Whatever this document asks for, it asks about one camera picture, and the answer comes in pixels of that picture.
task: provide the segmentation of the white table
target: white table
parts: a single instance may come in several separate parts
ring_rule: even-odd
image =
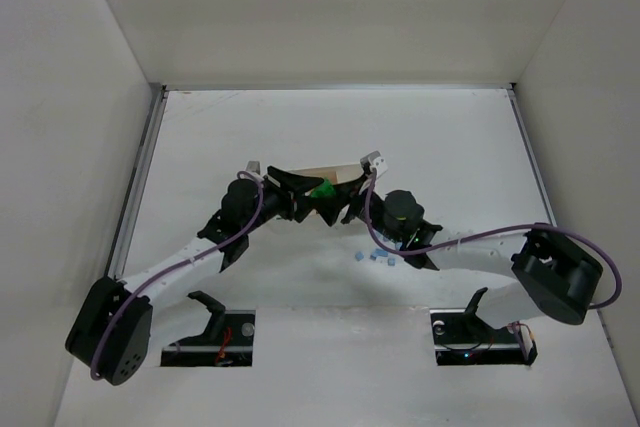
[[[548,219],[505,90],[172,92],[125,275],[188,242],[248,160],[298,169],[372,150],[390,166],[378,190],[411,190],[430,222]],[[228,308],[257,308],[253,367],[143,368],[113,388],[76,362],[57,425],[636,425],[595,313],[580,327],[531,322],[531,370],[437,367],[424,307],[463,306],[508,280],[355,261],[372,248],[359,223],[262,227],[201,286]]]

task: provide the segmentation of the white wall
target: white wall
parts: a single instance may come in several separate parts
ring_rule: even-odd
[[[640,0],[567,0],[517,89],[558,221],[597,240],[620,264],[623,295],[604,318],[636,409],[639,6]],[[598,296],[610,291],[608,283]]]
[[[509,82],[564,0],[109,0],[150,81]]]
[[[150,91],[105,0],[0,0],[0,424],[53,420]]]

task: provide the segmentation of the red wire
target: red wire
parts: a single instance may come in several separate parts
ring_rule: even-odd
[[[220,346],[220,350],[218,351],[218,355],[216,356],[216,360],[214,361],[214,365],[217,364],[220,359],[224,358],[224,349],[227,347],[227,345],[229,345],[229,342],[231,342],[231,327],[227,327],[227,329],[224,332],[224,337],[222,340],[222,345]]]

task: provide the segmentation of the white panel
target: white panel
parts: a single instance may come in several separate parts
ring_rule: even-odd
[[[523,366],[438,367],[423,308],[263,308],[248,368],[141,368],[111,387],[74,363],[57,427],[635,425],[598,317],[531,323]]]
[[[518,88],[558,221],[597,240],[620,264],[625,288],[604,317],[636,408],[638,6],[640,0],[567,0]]]
[[[515,81],[563,0],[109,0],[147,77]]]
[[[545,220],[505,90],[171,92],[126,274],[186,244],[248,160],[297,169],[358,162],[373,150],[389,165],[379,192],[411,190],[427,220],[453,232]],[[273,221],[251,235],[237,264],[201,287],[234,308],[462,307],[477,289],[509,281],[355,260],[374,247],[359,221]]]
[[[0,0],[0,424],[53,422],[150,92],[105,0]]]

